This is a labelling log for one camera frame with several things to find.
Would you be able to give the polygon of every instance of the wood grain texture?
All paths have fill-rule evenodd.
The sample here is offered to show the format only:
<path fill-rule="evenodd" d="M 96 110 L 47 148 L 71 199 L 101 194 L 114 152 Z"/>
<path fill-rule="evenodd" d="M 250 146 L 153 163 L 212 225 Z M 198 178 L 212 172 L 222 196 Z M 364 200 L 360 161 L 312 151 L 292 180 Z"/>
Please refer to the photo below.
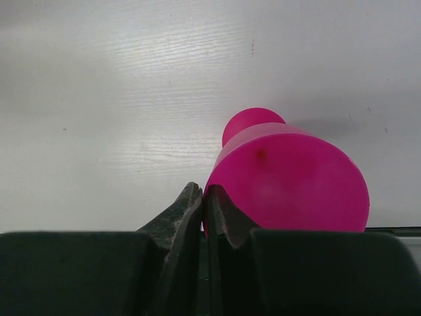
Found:
<path fill-rule="evenodd" d="M 0 232 L 135 230 L 269 107 L 420 225 L 419 1 L 3 0 Z"/>

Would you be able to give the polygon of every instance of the pink knob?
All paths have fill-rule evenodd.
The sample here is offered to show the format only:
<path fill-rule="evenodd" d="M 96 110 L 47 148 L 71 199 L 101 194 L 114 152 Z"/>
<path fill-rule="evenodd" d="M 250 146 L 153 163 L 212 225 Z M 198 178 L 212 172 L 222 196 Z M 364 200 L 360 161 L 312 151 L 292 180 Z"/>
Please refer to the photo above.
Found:
<path fill-rule="evenodd" d="M 370 207 L 366 183 L 332 144 L 261 108 L 234 116 L 222 144 L 205 194 L 210 185 L 222 185 L 263 228 L 364 231 Z"/>

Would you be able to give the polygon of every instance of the pink cylinder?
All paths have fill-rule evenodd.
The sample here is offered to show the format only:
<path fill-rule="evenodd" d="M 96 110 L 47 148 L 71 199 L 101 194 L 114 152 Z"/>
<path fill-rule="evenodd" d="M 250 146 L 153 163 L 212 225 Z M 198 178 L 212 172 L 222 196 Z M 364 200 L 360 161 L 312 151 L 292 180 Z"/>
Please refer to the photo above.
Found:
<path fill-rule="evenodd" d="M 222 144 L 205 195 L 210 185 L 223 186 L 263 228 L 364 231 L 370 208 L 366 183 L 332 144 L 261 108 L 234 116 Z"/>

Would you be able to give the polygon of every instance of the black plastic part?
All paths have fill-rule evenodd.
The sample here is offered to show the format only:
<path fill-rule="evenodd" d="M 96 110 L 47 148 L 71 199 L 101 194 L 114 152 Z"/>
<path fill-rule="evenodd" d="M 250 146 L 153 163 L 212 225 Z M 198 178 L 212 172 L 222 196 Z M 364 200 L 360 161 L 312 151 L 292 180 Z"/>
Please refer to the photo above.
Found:
<path fill-rule="evenodd" d="M 392 236 L 255 230 L 251 241 L 268 315 L 421 315 L 420 273 Z"/>
<path fill-rule="evenodd" d="M 209 234 L 210 315 L 262 315 L 253 262 L 247 253 L 247 243 L 244 244 L 250 230 L 257 224 L 231 202 L 221 186 L 209 188 L 205 203 Z M 239 218 L 238 225 L 230 220 L 233 214 Z"/>
<path fill-rule="evenodd" d="M 199 276 L 197 280 L 197 316 L 209 315 L 209 264 L 208 264 L 208 240 L 204 232 L 201 232 L 199 251 Z"/>
<path fill-rule="evenodd" d="M 138 232 L 0 235 L 0 315 L 194 315 L 202 193 Z"/>

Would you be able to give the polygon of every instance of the dark spot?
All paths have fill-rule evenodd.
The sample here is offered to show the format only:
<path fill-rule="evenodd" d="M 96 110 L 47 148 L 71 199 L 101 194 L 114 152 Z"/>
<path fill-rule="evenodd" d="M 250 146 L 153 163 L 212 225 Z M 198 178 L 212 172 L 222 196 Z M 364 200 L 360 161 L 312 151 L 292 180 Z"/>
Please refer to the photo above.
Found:
<path fill-rule="evenodd" d="M 259 150 L 256 152 L 256 156 L 257 156 L 257 158 L 259 158 L 259 159 L 265 159 L 265 158 L 266 158 L 266 152 L 265 152 L 265 150 L 263 150 L 263 149 L 259 149 Z"/>

